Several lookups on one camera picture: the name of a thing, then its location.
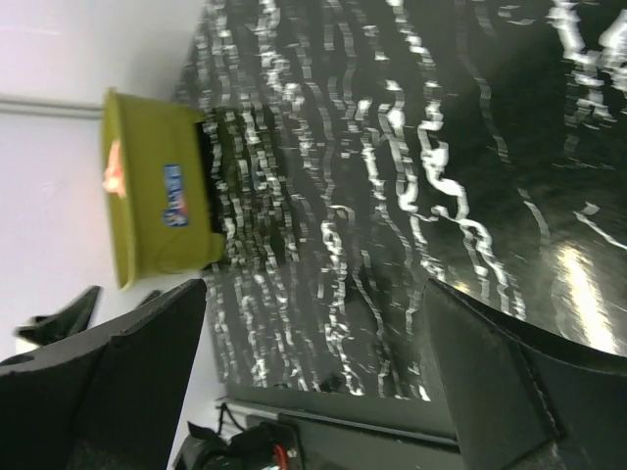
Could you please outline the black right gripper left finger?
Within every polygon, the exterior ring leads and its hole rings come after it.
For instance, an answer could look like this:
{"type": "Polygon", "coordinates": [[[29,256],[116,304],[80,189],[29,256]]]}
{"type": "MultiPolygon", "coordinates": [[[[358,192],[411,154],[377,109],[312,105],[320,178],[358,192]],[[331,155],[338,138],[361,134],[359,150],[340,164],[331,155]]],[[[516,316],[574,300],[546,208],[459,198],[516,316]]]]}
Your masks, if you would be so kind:
{"type": "Polygon", "coordinates": [[[206,310],[189,280],[1,365],[4,469],[164,469],[206,310]]]}

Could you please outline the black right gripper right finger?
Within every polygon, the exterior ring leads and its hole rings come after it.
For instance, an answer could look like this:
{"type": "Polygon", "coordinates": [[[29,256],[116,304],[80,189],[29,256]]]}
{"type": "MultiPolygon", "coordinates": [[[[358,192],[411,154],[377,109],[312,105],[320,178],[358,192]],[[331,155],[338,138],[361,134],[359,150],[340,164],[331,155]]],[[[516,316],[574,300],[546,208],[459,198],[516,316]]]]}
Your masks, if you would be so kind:
{"type": "Polygon", "coordinates": [[[428,339],[469,469],[623,469],[626,359],[429,280],[428,339]]]}

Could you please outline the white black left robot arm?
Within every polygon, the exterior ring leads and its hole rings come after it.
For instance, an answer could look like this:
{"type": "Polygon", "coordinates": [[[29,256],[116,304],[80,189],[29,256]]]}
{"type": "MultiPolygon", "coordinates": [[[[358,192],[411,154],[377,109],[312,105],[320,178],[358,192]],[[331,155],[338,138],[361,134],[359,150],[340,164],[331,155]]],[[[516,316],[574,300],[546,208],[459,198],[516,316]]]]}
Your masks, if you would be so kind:
{"type": "Polygon", "coordinates": [[[89,286],[77,298],[50,315],[36,315],[14,330],[20,346],[48,346],[87,330],[97,310],[103,288],[89,286]]]}

